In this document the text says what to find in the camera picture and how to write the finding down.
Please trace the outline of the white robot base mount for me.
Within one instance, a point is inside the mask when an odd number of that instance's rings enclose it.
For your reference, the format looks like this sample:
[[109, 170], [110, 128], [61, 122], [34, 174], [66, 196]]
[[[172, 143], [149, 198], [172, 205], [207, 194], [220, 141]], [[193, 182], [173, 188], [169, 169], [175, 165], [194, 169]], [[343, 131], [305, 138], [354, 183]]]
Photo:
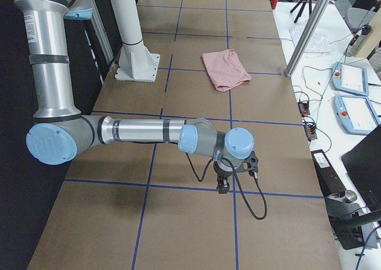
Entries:
[[110, 0], [121, 41], [116, 80], [154, 82], [160, 55], [152, 54], [143, 42], [136, 0]]

